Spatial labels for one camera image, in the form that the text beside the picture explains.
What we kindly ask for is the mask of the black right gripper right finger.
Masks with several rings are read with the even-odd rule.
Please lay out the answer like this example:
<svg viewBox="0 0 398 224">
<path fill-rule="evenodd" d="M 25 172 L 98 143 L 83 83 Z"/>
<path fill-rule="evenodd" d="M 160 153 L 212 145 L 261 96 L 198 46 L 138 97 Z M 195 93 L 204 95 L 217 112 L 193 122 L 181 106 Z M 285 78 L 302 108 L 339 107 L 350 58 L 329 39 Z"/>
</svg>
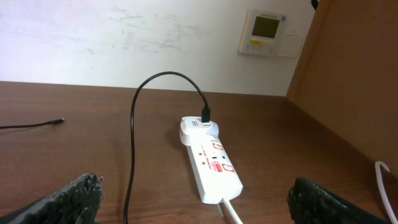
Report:
<svg viewBox="0 0 398 224">
<path fill-rule="evenodd" d="M 287 203 L 295 224 L 386 224 L 387 222 L 320 187 L 297 178 Z"/>
</svg>

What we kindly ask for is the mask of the white power strip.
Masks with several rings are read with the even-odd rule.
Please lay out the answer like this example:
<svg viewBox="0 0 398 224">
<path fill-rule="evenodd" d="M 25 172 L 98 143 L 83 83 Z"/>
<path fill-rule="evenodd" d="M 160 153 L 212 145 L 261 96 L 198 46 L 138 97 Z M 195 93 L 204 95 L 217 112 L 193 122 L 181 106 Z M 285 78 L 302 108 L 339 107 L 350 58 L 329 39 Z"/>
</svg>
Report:
<svg viewBox="0 0 398 224">
<path fill-rule="evenodd" d="M 187 151 L 203 203 L 218 204 L 241 194 L 243 184 L 218 139 L 188 146 Z"/>
</svg>

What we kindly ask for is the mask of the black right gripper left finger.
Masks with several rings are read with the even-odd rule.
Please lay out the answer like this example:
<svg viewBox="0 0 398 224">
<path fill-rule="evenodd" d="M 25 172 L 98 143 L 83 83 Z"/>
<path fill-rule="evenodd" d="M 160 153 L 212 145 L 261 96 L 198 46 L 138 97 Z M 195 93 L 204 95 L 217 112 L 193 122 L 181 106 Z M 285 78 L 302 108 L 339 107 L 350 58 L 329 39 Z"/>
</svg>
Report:
<svg viewBox="0 0 398 224">
<path fill-rule="evenodd" d="M 103 178 L 83 174 L 51 194 L 1 217 L 1 224 L 95 224 Z"/>
</svg>

